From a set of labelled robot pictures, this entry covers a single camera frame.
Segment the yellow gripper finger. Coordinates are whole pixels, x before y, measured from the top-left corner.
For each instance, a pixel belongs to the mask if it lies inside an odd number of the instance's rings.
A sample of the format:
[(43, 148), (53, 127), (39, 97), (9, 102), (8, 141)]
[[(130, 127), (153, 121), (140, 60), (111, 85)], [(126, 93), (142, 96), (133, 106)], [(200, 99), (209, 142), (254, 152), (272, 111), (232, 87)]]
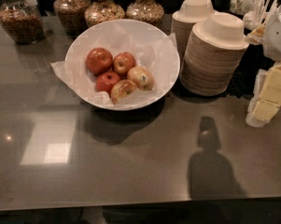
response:
[(262, 128), (265, 125), (264, 121), (260, 121), (256, 118), (252, 117), (252, 111), (258, 101), (260, 91), (262, 89), (263, 83), (266, 78), (266, 71), (263, 69), (260, 69), (259, 72), (256, 75), (254, 89), (253, 89), (253, 97), (251, 98), (248, 109), (247, 109), (247, 115), (246, 115), (246, 123), (255, 128)]
[(281, 63), (276, 63), (267, 72), (251, 116), (269, 122), (281, 107)]

